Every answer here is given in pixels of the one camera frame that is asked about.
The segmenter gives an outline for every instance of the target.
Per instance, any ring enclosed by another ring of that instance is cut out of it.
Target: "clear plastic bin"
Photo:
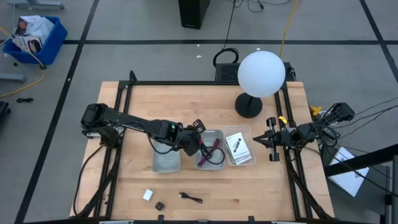
[[[225,160],[229,156],[226,153],[225,149],[225,136],[222,130],[206,130],[204,133],[201,134],[201,138],[203,140],[203,143],[205,143],[206,146],[213,146],[214,141],[219,138],[220,143],[218,144],[218,147],[225,153],[225,159],[222,163],[215,165],[211,164],[208,161],[206,161],[202,166],[198,166],[198,163],[202,160],[203,156],[200,152],[200,150],[195,154],[195,159],[194,163],[195,166],[198,169],[201,170],[220,170],[224,168],[225,166]],[[210,159],[211,162],[218,163],[222,160],[223,154],[220,150],[215,150],[213,152],[213,157]]]
[[[229,152],[228,149],[228,144],[225,144],[226,148],[226,160],[228,161],[228,164],[230,166],[248,166],[248,165],[253,165],[257,162],[257,159],[254,155],[253,152],[253,146],[252,146],[252,136],[251,136],[251,127],[250,125],[231,125],[231,126],[225,126],[224,128],[224,135],[225,138],[228,136],[234,135],[236,133],[242,133],[244,142],[246,143],[246,146],[248,147],[248,150],[250,152],[251,159],[248,161],[243,162],[242,164],[235,164],[232,157],[231,153]]]
[[[167,152],[171,146],[166,144],[154,142],[154,147],[159,152]],[[152,155],[152,171],[156,173],[177,172],[181,168],[180,151],[171,151],[167,154],[159,154],[153,151]]]

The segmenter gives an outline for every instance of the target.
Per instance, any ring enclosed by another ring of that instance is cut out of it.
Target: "wooden tabletop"
[[[103,82],[98,102],[113,106],[117,82]],[[290,103],[297,125],[311,122],[303,83],[288,83]],[[266,119],[276,117],[274,97],[263,98],[259,116],[246,119],[234,110],[236,97],[242,93],[239,86],[133,86],[129,114],[145,119],[167,119],[182,122],[184,126],[201,119],[207,129],[223,129],[227,125],[250,125],[252,136],[264,134]],[[156,220],[164,215],[166,220],[294,220],[292,200],[282,148],[279,162],[270,162],[270,149],[253,142],[256,164],[231,167],[223,170],[203,171],[195,168],[193,158],[181,152],[181,170],[168,174],[152,172],[152,148],[144,133],[127,130],[119,167],[118,182],[113,204],[112,219]],[[86,158],[99,146],[99,139],[89,139]],[[307,145],[317,149],[315,143]],[[105,150],[86,166],[81,178],[76,208],[80,211],[93,196],[100,179]],[[320,156],[309,149],[301,153],[309,191],[324,210],[333,216],[333,208],[326,184]],[[154,195],[150,202],[142,199],[146,189]],[[179,192],[203,199],[203,204],[178,197]],[[297,190],[301,215],[305,212],[302,195]],[[103,204],[108,193],[104,194]],[[159,212],[155,204],[165,208]]]

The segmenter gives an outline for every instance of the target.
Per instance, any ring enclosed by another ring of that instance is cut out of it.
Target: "black computer tower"
[[[200,29],[210,0],[178,0],[181,26]]]

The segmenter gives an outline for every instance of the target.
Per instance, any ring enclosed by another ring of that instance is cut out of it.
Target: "concrete floor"
[[[17,8],[16,18],[26,14],[57,16],[68,30],[67,40],[80,40],[93,2],[64,1],[63,11]],[[368,0],[366,3],[384,40],[398,40],[398,2]],[[231,6],[231,1],[212,0],[202,29],[193,30],[180,26],[177,0],[99,0],[86,39],[223,40]],[[281,6],[264,6],[261,13],[250,12],[246,3],[236,9],[229,39],[280,40],[293,1]],[[12,30],[11,12],[6,1],[0,1],[0,25],[8,31]],[[359,1],[302,0],[287,40],[377,39]],[[278,53],[280,45],[231,44],[228,47],[237,48],[242,60],[257,48]],[[212,59],[221,48],[222,44],[85,44],[25,222],[68,217],[86,145],[79,121],[86,105],[96,102],[101,82],[125,80],[130,70],[135,71],[139,80],[214,80]],[[388,45],[387,48],[398,60],[398,46]],[[0,129],[2,223],[13,223],[16,218],[76,49],[77,44],[64,44],[40,84],[1,98],[11,104],[12,110]],[[219,62],[232,60],[231,55],[219,58]],[[295,68],[297,78],[304,82],[311,105],[328,108],[335,102],[345,101],[354,110],[361,111],[398,96],[396,78],[377,44],[287,44],[282,60],[291,62]],[[0,72],[24,73],[28,83],[40,77],[37,66],[19,63],[18,67],[14,67],[14,62],[10,56],[2,58]],[[0,94],[20,86],[19,83],[0,82]],[[34,98],[34,101],[15,102],[17,98],[28,97]],[[340,143],[368,152],[396,144],[397,115],[397,110],[391,110]],[[342,133],[354,128],[352,125]],[[340,198],[332,197],[332,202],[336,217],[342,220],[373,223],[379,220],[375,213],[347,205]]]

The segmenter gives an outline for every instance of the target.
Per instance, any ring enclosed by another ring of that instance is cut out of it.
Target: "white paper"
[[[226,138],[229,152],[236,164],[241,164],[251,159],[248,146],[244,142],[242,133],[236,133]]]
[[[347,149],[340,147],[338,152],[336,152],[335,157],[338,160],[333,158],[329,165],[339,163],[340,161],[344,162],[348,159],[352,159],[354,158],[354,155],[348,152]],[[368,167],[357,170],[357,172],[359,172],[363,176],[366,176],[366,174],[368,174],[368,171]],[[343,190],[347,191],[353,197],[355,197],[356,193],[358,193],[358,190],[363,182],[363,178],[353,171],[344,174],[334,175],[329,177],[329,179],[337,184],[339,187],[341,187]]]

